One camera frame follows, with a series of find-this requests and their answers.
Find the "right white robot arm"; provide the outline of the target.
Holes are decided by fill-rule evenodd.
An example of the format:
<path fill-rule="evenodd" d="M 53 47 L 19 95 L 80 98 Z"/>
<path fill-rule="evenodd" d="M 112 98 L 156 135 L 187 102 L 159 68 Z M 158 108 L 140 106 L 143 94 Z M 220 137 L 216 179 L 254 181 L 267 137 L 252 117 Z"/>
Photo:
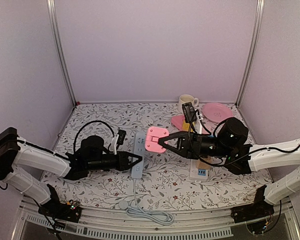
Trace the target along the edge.
<path fill-rule="evenodd" d="M 205 157 L 224 159 L 215 167 L 223 167 L 234 175 L 247 175 L 263 169 L 296 165 L 297 168 L 282 179 L 264 185 L 256 191 L 254 203 L 248 213 L 259 218 L 281 199 L 300 190 L 300 138 L 266 144 L 247 144 L 249 130 L 237 118 L 230 117 L 220 123 L 212 136 L 196 132 L 179 131 L 158 139 L 158 144 L 177 155 L 204 161 Z"/>

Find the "pink plug adapter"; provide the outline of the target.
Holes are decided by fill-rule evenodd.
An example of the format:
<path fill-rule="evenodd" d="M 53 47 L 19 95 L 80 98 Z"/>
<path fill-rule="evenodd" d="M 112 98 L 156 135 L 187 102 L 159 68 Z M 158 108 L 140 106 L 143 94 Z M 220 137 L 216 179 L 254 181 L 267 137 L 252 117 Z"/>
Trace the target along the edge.
<path fill-rule="evenodd" d="M 166 149 L 159 145 L 159 138 L 169 136 L 169 131 L 166 128 L 151 126 L 148 128 L 145 136 L 145 149 L 148 152 L 164 153 Z"/>

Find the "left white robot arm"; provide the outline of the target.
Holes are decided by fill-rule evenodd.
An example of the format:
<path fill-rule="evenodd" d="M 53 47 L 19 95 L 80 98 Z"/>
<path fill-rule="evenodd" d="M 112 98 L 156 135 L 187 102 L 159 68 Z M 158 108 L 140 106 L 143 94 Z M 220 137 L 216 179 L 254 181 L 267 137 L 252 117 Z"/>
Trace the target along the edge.
<path fill-rule="evenodd" d="M 60 217 L 65 210 L 55 188 L 40 182 L 22 167 L 50 172 L 70 181 L 86 178 L 89 171 L 126 171 L 143 157 L 117 149 L 122 134 L 121 131 L 112 138 L 109 148 L 104 146 L 102 137 L 92 135 L 82 140 L 73 154 L 61 155 L 26 141 L 18 136 L 14 127 L 9 127 L 0 133 L 0 181 L 33 198 L 53 217 Z"/>

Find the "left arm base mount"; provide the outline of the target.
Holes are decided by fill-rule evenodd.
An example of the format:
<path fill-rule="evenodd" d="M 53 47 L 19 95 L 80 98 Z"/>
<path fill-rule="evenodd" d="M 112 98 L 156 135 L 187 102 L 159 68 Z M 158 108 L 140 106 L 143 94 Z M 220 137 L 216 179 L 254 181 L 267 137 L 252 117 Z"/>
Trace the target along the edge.
<path fill-rule="evenodd" d="M 82 213 L 80 203 L 72 199 L 62 203 L 55 188 L 50 184 L 47 184 L 47 187 L 50 190 L 50 200 L 45 204 L 39 205 L 38 213 L 52 217 L 53 220 L 57 219 L 78 223 Z"/>

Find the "light blue power strip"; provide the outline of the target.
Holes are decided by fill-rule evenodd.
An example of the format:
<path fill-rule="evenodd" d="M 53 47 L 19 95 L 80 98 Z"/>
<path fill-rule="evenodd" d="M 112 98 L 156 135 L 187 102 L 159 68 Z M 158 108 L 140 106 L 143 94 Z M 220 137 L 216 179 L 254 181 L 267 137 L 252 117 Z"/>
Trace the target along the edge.
<path fill-rule="evenodd" d="M 146 134 L 144 132 L 137 132 L 134 136 L 133 154 L 145 157 L 145 143 Z M 174 223 L 175 217 L 169 212 L 161 210 L 146 210 L 139 205 L 137 199 L 137 180 L 142 178 L 144 160 L 137 163 L 131 169 L 131 179 L 133 180 L 133 203 L 128 203 L 125 200 L 119 202 L 119 207 L 132 218 L 148 219 L 161 226 L 170 226 Z"/>

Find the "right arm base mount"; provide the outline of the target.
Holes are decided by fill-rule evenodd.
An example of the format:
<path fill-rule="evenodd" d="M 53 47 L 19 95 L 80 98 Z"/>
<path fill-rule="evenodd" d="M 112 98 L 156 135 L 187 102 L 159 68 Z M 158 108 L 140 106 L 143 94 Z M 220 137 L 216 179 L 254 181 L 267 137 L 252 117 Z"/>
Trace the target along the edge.
<path fill-rule="evenodd" d="M 256 190 L 253 203 L 231 208 L 230 216 L 235 223 L 263 218 L 275 213 L 274 205 L 265 201 L 264 193 L 266 187 L 264 185 Z"/>

